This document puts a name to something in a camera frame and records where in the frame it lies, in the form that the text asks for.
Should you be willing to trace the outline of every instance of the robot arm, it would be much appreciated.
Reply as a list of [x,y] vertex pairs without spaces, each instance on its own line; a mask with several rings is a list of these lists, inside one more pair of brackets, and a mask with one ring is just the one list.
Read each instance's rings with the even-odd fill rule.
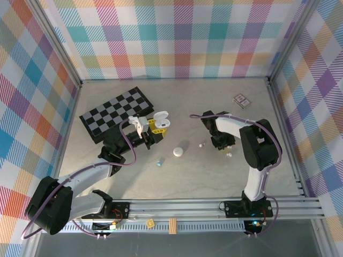
[[[203,113],[203,116],[210,115],[214,115],[214,113],[211,111]],[[218,150],[234,145],[235,137],[241,139],[244,157],[249,164],[248,182],[242,192],[241,201],[244,216],[255,214],[255,212],[260,213],[261,207],[269,204],[265,197],[264,187],[268,168],[279,158],[276,145],[258,126],[231,119],[229,117],[231,114],[227,112],[221,112],[219,115],[228,117],[202,118],[202,122],[210,131],[212,144]],[[276,139],[268,120],[262,119],[256,123],[265,127]]]
[[[126,135],[133,148],[145,144],[150,149],[153,144],[163,139],[167,130],[157,130],[154,126],[154,119],[147,120],[145,117],[129,117],[129,123],[135,125],[136,128],[135,131]],[[97,214],[103,217],[111,215],[112,198],[106,193],[94,190],[88,195],[78,196],[96,182],[111,177],[120,170],[121,166],[110,163],[123,164],[125,162],[122,154],[128,152],[130,147],[118,127],[113,127],[108,131],[103,143],[104,146],[98,158],[90,166],[83,168],[83,172],[76,171],[58,179],[48,176],[40,181],[25,211],[30,220],[33,219],[52,191],[61,186],[66,179],[73,178],[77,172],[75,178],[66,182],[49,199],[48,204],[45,205],[34,223],[54,235],[63,229],[68,221],[77,217],[88,214]]]

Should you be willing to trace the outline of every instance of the plaid wallpaper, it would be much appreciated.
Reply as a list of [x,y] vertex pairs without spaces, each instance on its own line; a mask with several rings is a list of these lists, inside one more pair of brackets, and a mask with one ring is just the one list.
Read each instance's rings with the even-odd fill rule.
[[273,71],[273,69],[275,68],[275,65],[276,65],[277,61],[279,60],[279,57],[280,57],[281,53],[285,49],[285,47],[286,47],[286,45],[288,43],[288,40],[289,40],[290,36],[292,35],[292,33],[294,31],[295,25],[299,21],[299,18],[301,16],[302,11],[304,10],[307,2],[308,2],[308,0],[301,0],[301,4],[299,5],[298,9],[296,10],[296,13],[295,13],[295,15],[293,17],[293,20],[290,23],[287,32],[284,34],[284,38],[282,39],[276,54],[274,55],[272,64],[270,65],[270,67],[268,69],[267,76],[270,76],[272,71]]
[[40,2],[82,78],[132,79],[264,77],[305,0]]
[[343,0],[322,0],[275,89],[302,173],[343,256]]
[[18,256],[24,216],[51,174],[77,86],[24,0],[0,0],[0,256]]

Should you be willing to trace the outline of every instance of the white bottle cap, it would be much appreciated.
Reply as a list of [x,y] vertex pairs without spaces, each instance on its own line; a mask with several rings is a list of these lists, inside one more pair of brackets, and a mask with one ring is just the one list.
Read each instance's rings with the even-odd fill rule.
[[167,119],[169,113],[167,111],[160,111],[154,114],[155,127],[158,129],[165,129],[170,126],[170,121]]
[[183,149],[181,147],[175,147],[173,150],[173,154],[176,157],[180,157],[181,155],[183,155]]

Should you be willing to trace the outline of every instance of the gray floor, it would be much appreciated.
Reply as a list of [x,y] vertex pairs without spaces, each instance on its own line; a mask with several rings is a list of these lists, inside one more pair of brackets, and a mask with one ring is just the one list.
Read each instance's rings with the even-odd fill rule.
[[[79,116],[136,86],[152,102],[156,112],[169,112],[171,126],[167,135],[151,150],[145,146],[136,148],[138,159],[134,166],[121,169],[89,190],[101,189],[117,199],[240,196],[249,170],[240,140],[230,150],[233,157],[228,157],[228,150],[218,151],[212,146],[210,134],[201,121],[189,118],[190,114],[208,110],[229,111],[251,120],[268,119],[285,149],[263,79],[92,81],[86,82],[81,90],[60,176],[91,163],[102,147],[102,143],[94,144]],[[252,105],[242,110],[232,101],[238,93],[243,93]],[[133,126],[125,129],[127,133],[133,130]],[[204,140],[207,144],[199,148]],[[182,157],[173,155],[176,146],[184,148]],[[124,157],[127,162],[132,161],[131,153]],[[158,160],[163,160],[161,167],[156,165]],[[285,150],[280,166],[269,177],[267,193],[298,194]]]

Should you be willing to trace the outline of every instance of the checkered board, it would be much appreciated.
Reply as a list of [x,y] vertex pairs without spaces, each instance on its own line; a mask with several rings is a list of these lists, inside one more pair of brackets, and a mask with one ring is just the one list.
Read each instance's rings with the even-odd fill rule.
[[80,119],[93,141],[99,143],[105,138],[109,128],[119,126],[129,116],[146,116],[153,111],[151,102],[135,87],[83,114]]

